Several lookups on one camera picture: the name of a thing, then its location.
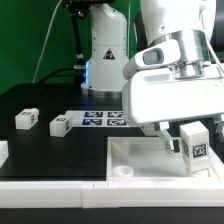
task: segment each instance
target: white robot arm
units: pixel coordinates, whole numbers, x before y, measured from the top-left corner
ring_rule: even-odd
[[[216,1],[141,0],[141,7],[149,48],[123,69],[128,79],[123,109],[129,125],[223,113],[222,70],[209,66],[207,46]]]

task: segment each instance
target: cable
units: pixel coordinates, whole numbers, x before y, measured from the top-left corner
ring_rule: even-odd
[[[211,44],[209,43],[209,41],[207,40],[207,38],[206,38],[206,42],[207,42],[208,49],[211,52],[213,59],[215,60],[215,63],[217,64],[218,68],[221,71],[220,77],[224,77],[224,69],[222,67],[221,62],[219,61],[218,57],[216,56],[216,53],[214,52],[214,50],[213,50]]]
[[[44,55],[44,52],[45,52],[45,49],[46,49],[46,46],[47,46],[47,42],[48,42],[48,39],[49,39],[49,36],[50,36],[50,33],[51,33],[51,28],[52,28],[53,22],[55,20],[55,16],[57,14],[58,8],[61,5],[62,1],[63,0],[60,0],[58,2],[58,4],[55,7],[55,10],[53,12],[53,15],[51,17],[51,21],[50,21],[50,24],[49,24],[49,27],[48,27],[48,31],[47,31],[47,34],[46,34],[46,37],[45,37],[44,45],[43,45],[43,48],[42,48],[42,51],[41,51],[41,55],[40,55],[39,61],[37,63],[37,67],[36,67],[35,74],[34,74],[34,77],[33,77],[33,83],[35,83],[35,81],[36,81],[37,73],[39,71],[40,64],[41,64],[41,61],[42,61],[42,58],[43,58],[43,55]]]
[[[65,75],[65,74],[63,74],[63,75],[52,75],[51,77],[48,77],[48,79],[49,78],[60,78],[60,77],[78,77],[77,75],[79,75],[79,73],[77,73],[77,74],[70,74],[70,75]],[[45,79],[45,80],[43,80],[41,83],[39,82],[38,84],[44,84],[44,82],[45,81],[47,81],[47,79]]]
[[[86,62],[82,52],[82,45],[81,45],[76,9],[69,8],[69,13],[72,20],[73,34],[74,34],[75,43],[76,43],[76,63],[78,65],[85,65]]]
[[[127,56],[128,58],[130,57],[130,49],[129,49],[129,44],[130,44],[130,26],[131,26],[131,0],[129,1],[129,9],[128,9],[128,41],[127,41]]]
[[[55,75],[58,74],[58,73],[60,73],[60,72],[64,72],[64,71],[74,71],[74,70],[75,70],[74,67],[66,67],[66,68],[57,69],[57,70],[51,72],[50,74],[48,74],[47,76],[45,76],[44,78],[42,78],[38,82],[38,84],[43,84],[47,79],[49,79],[51,77],[55,77]]]

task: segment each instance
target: white cube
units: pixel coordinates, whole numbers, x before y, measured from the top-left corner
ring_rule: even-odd
[[[72,117],[59,115],[50,122],[50,136],[64,137],[72,128]]]
[[[209,163],[209,132],[197,121],[180,126],[183,145],[183,160],[191,172],[210,166]]]
[[[38,121],[39,110],[25,109],[15,117],[16,129],[29,130]]]
[[[2,167],[8,156],[8,142],[0,141],[0,168]]]

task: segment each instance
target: green backdrop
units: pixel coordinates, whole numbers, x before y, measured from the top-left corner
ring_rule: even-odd
[[[59,0],[10,0],[0,3],[0,94],[19,83],[31,83],[48,25]],[[139,11],[139,0],[116,0],[112,7],[131,21]],[[89,16],[79,21],[85,58],[91,56]],[[130,57],[136,52],[133,27],[130,31]],[[60,7],[41,63],[38,78],[75,64],[75,43],[68,11]]]

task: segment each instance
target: white base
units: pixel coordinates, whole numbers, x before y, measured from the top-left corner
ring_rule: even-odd
[[[159,138],[125,138],[121,158],[111,156],[114,140],[123,139],[109,138],[107,181],[0,182],[0,208],[224,206],[224,165],[212,149],[210,177],[193,178]],[[113,177],[117,165],[133,167],[134,176]]]

